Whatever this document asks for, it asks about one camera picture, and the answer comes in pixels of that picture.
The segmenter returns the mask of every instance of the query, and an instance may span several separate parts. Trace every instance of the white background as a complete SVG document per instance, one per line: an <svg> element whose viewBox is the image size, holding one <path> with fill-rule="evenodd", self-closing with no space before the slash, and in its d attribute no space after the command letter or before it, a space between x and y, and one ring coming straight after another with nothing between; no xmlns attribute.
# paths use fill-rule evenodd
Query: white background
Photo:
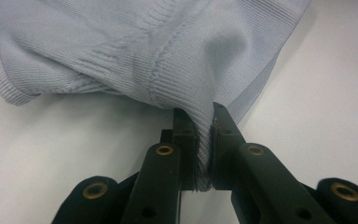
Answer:
<svg viewBox="0 0 358 224"><path fill-rule="evenodd" d="M49 223L75 185L121 181L171 128L171 111L126 97L0 97L0 223ZM239 124L311 187L358 184L358 0L314 0L284 46L262 94ZM229 192L185 192L182 223L238 223Z"/></svg>

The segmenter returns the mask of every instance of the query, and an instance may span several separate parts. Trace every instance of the light blue sweater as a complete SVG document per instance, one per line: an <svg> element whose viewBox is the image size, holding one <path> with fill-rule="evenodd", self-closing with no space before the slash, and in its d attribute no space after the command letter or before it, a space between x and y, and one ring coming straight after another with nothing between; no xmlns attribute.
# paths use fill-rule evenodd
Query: light blue sweater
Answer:
<svg viewBox="0 0 358 224"><path fill-rule="evenodd" d="M183 108L210 187L213 101L239 121L309 0L0 0L0 95L105 91Z"/></svg>

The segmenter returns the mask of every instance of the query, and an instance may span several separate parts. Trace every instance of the metal grommet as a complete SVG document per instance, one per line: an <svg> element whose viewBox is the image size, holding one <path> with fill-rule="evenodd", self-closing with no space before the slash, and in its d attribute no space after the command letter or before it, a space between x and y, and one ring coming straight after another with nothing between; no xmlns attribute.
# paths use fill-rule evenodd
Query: metal grommet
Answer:
<svg viewBox="0 0 358 224"><path fill-rule="evenodd" d="M261 156L264 154L264 149L260 147L249 146L248 150L250 153L252 153L255 156Z"/></svg>
<svg viewBox="0 0 358 224"><path fill-rule="evenodd" d="M358 201L358 192L344 184L336 182L331 185L331 190L341 199L345 199L350 202Z"/></svg>
<svg viewBox="0 0 358 224"><path fill-rule="evenodd" d="M173 153L173 147L161 146L156 149L156 152L160 156L167 156Z"/></svg>
<svg viewBox="0 0 358 224"><path fill-rule="evenodd" d="M83 197L87 199L97 199L107 192L107 185L104 182L92 183L83 190Z"/></svg>

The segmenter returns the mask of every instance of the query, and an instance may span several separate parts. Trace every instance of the knitted fabric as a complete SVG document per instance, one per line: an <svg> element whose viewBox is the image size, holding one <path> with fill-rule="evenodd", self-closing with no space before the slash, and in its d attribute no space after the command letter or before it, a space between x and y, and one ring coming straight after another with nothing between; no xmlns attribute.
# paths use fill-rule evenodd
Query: knitted fabric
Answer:
<svg viewBox="0 0 358 224"><path fill-rule="evenodd" d="M210 187L213 102L238 122L309 0L0 0L0 95L105 91L183 108Z"/></svg>

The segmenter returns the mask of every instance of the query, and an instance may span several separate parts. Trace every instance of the white table surface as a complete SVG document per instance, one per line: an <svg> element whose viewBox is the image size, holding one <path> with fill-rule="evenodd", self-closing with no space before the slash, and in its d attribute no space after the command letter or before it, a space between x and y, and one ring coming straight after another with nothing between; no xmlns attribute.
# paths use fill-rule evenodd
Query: white table surface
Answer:
<svg viewBox="0 0 358 224"><path fill-rule="evenodd" d="M0 97L0 223L49 223L77 183L137 172L172 111L103 93ZM314 0L239 124L301 182L358 184L358 0ZM238 223L229 192L185 192L181 223Z"/></svg>

